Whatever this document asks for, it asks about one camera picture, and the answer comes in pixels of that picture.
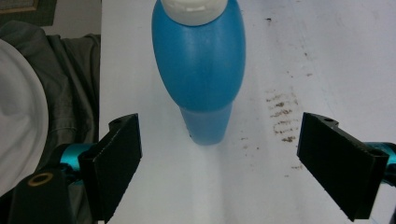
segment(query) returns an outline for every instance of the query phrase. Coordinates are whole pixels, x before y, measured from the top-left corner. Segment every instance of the white table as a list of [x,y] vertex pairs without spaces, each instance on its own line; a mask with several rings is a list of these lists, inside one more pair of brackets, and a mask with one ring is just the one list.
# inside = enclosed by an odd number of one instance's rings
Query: white table
[[[100,134],[138,113],[143,148],[110,223],[350,223],[297,158],[299,128],[307,111],[361,141],[396,142],[395,1],[239,0],[245,78],[213,147],[190,140],[162,84],[154,4],[103,1]],[[389,223],[395,190],[381,186],[371,219],[355,223]]]

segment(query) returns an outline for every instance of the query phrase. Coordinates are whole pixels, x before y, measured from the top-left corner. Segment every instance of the bottle cap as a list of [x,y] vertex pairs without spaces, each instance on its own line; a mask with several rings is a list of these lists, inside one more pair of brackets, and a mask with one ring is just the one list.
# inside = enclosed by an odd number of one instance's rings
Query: bottle cap
[[166,14],[183,25],[198,26],[215,20],[228,0],[161,0]]

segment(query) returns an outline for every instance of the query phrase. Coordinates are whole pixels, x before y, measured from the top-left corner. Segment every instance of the dark cloth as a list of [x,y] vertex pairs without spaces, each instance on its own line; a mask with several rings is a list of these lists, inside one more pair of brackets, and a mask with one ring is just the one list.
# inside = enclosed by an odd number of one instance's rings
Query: dark cloth
[[[34,25],[11,21],[0,27],[8,42],[33,67],[47,98],[49,131],[37,169],[62,144],[98,141],[100,36],[46,36]],[[70,186],[78,223],[92,223],[83,186]]]

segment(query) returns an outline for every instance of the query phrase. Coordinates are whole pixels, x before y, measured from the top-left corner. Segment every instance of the bottle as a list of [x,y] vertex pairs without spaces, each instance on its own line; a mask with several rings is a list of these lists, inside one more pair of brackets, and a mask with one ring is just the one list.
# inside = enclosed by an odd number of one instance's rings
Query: bottle
[[192,140],[220,142],[244,76],[246,44],[236,0],[157,0],[155,59]]

